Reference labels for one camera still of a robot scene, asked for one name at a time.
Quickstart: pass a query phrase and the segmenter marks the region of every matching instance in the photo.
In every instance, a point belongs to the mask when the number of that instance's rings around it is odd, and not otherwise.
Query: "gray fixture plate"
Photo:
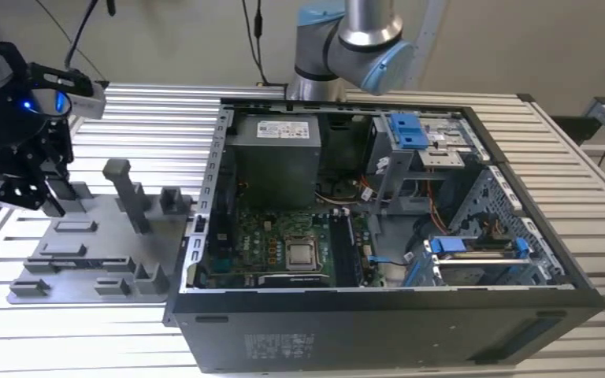
[[[64,218],[52,220],[31,256],[32,260],[28,258],[24,264],[28,266],[35,258],[52,258],[55,266],[59,264],[65,268],[56,269],[56,272],[35,273],[24,269],[19,279],[13,282],[12,290],[27,292],[28,295],[19,296],[12,292],[8,295],[11,303],[120,303],[164,302],[167,300],[168,280],[175,269],[187,229],[188,211],[166,215],[159,201],[160,195],[148,197],[151,208],[147,211],[147,219],[152,232],[147,234],[135,233],[115,195],[96,195],[95,198],[83,199],[85,213],[68,213]],[[183,198],[188,205],[191,197],[184,196]],[[97,227],[92,232],[89,230],[57,232],[57,228],[65,228],[68,223],[89,226],[92,222]],[[52,254],[53,251],[67,251],[67,254]],[[104,258],[115,258],[126,262],[116,263],[116,266],[108,269],[111,272],[107,269],[76,268],[76,264],[88,263],[88,259]],[[159,271],[159,267],[166,276],[158,277],[159,280],[154,283],[152,276],[156,270]],[[151,279],[143,279],[142,268]],[[127,295],[116,294],[123,293],[124,285]]]

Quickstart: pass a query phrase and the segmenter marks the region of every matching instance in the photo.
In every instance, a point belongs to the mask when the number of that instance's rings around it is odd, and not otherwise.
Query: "aluminum slat table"
[[[130,158],[150,192],[179,185],[198,196],[222,97],[282,98],[271,87],[114,84],[103,120],[77,120],[72,180],[112,193],[101,168]],[[605,175],[534,102],[515,95],[394,92],[354,102],[472,106],[503,146],[539,208],[605,298]],[[200,375],[182,333],[162,325],[159,305],[20,305],[7,302],[49,221],[39,212],[0,212],[0,375]],[[516,367],[272,373],[275,376],[605,376],[605,311]]]

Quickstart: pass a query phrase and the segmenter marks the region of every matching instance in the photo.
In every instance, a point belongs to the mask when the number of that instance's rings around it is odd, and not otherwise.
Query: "orange wire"
[[[427,181],[427,189],[430,190],[430,212],[431,212],[431,220],[434,224],[439,228],[443,235],[448,235],[447,227],[444,226],[444,222],[440,219],[439,209],[436,209],[435,200],[434,200],[434,192],[431,191],[431,180]]]

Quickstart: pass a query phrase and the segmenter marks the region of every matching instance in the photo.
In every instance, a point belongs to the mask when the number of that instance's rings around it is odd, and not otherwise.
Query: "blue clip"
[[[399,147],[407,150],[426,150],[430,138],[422,129],[419,117],[414,114],[392,113],[391,129],[399,138]]]
[[[464,240],[460,238],[442,238],[436,240],[440,241],[440,246],[447,254],[467,251],[467,245],[464,244]]]
[[[392,262],[391,259],[384,256],[368,256],[368,261],[371,261],[371,262]]]
[[[530,244],[523,238],[515,239],[515,247],[518,248],[516,258],[527,258],[530,256]]]
[[[440,239],[431,239],[430,244],[431,244],[431,252],[434,252],[435,254],[442,254],[443,253],[443,243],[440,242]]]

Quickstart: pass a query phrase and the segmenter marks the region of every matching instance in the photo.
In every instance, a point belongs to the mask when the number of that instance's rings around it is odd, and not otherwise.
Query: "white wall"
[[[73,35],[88,0],[43,0]],[[263,58],[271,82],[291,80],[298,9],[306,0],[264,0]],[[248,0],[251,19],[256,0]],[[398,0],[404,37],[414,41],[424,0]],[[96,8],[81,49],[107,78],[131,83],[252,85],[260,80],[239,0],[118,0],[118,15]],[[63,66],[68,42],[33,0],[0,0],[0,27],[27,59]],[[76,55],[76,66],[95,72]]]
[[[605,0],[450,0],[420,89],[527,92],[582,114],[605,96]]]

